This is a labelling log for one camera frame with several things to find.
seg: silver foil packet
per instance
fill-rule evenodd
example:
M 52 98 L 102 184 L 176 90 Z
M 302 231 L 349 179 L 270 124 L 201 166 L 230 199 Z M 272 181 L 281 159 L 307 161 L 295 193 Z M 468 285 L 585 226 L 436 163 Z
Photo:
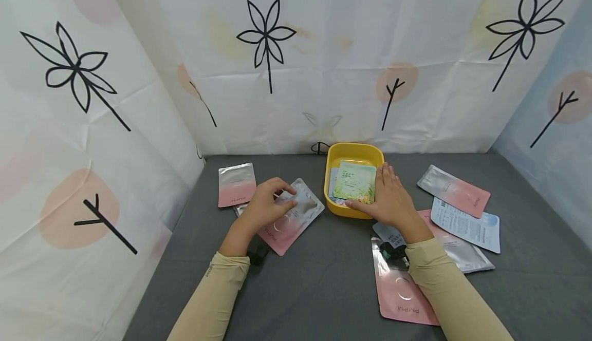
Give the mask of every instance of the silver foil packet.
M 430 221 L 430 210 L 417 212 L 425 220 L 431 229 L 434 237 L 444 247 L 445 252 L 450 256 L 456 266 L 464 274 L 478 271 L 488 271 L 495 269 L 494 264 L 483 254 L 483 252 L 473 244 L 453 236 L 443 229 L 437 227 Z M 382 223 L 376 223 L 373 226 L 374 232 L 385 242 L 389 242 L 394 248 L 405 244 L 401 233 L 394 227 L 389 227 Z

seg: black object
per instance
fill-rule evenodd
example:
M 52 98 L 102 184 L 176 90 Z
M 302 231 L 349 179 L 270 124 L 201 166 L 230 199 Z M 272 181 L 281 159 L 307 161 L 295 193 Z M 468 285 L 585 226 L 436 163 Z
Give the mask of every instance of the black object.
M 259 267 L 265 261 L 265 256 L 269 254 L 269 249 L 263 246 L 257 246 L 255 252 L 247 251 L 247 256 L 251 260 L 251 266 Z
M 383 242 L 379 247 L 380 253 L 386 259 L 386 262 L 389 263 L 389 266 L 394 266 L 401 270 L 408 270 L 409 268 L 409 259 L 405 254 L 405 249 L 405 244 L 394 248 L 389 242 Z

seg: peach circle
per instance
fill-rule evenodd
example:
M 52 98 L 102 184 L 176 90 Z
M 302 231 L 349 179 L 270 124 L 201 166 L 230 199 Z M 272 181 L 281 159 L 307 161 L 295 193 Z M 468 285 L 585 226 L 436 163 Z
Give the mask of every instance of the peach circle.
M 197 86 L 195 85 L 195 82 L 191 80 L 183 62 L 177 67 L 177 79 L 187 93 L 194 96 L 196 99 L 201 100 L 201 95 L 197 90 Z
M 89 169 L 79 169 L 68 175 L 47 197 L 40 216 L 42 237 L 56 248 L 75 249 L 100 240 L 109 228 L 104 223 L 74 225 L 76 221 L 97 220 L 98 217 L 84 204 L 95 205 L 99 196 L 99 212 L 112 225 L 119 219 L 119 201 Z
M 417 69 L 417 66 L 409 62 L 394 62 L 393 64 L 390 64 L 389 67 L 382 72 L 380 77 L 378 77 L 376 83 L 376 95 L 378 96 L 378 100 L 382 103 L 389 103 L 391 95 L 386 86 L 388 85 L 390 89 L 393 89 L 394 85 L 397 83 L 397 79 L 399 80 L 399 85 L 402 82 L 405 83 L 395 90 L 393 94 L 393 102 L 404 99 L 413 91 L 418 78 L 419 69 Z
M 113 24 L 121 16 L 116 0 L 74 0 L 74 4 L 94 24 Z
M 584 120 L 592 112 L 592 73 L 583 70 L 566 75 L 553 89 L 549 97 L 549 115 L 554 116 L 559 110 L 561 93 L 563 102 L 573 93 L 571 99 L 578 99 L 576 102 L 565 104 L 563 110 L 557 115 L 556 122 L 562 124 L 573 124 Z

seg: beige sleeve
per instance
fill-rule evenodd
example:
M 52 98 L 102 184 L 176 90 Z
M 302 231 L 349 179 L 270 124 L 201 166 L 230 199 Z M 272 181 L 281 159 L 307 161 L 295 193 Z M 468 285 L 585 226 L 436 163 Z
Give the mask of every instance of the beige sleeve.
M 250 260 L 217 252 L 167 341 L 222 341 Z
M 409 274 L 428 298 L 448 341 L 512 340 L 435 238 L 409 244 L 405 252 Z

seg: yellow plastic tray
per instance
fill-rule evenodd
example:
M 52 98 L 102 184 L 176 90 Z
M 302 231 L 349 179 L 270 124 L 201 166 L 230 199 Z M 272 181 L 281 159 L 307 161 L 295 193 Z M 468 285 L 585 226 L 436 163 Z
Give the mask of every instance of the yellow plastic tray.
M 331 179 L 331 168 L 339 167 L 342 161 L 354 162 L 363 165 L 379 167 L 384 163 L 384 155 L 377 147 L 364 145 L 363 143 L 335 143 L 329 148 L 327 155 L 327 166 L 325 167 L 325 187 L 324 194 L 327 201 L 327 207 L 335 215 L 357 218 L 371 219 L 370 216 L 348 208 L 347 206 L 337 205 L 329 199 L 328 189 Z

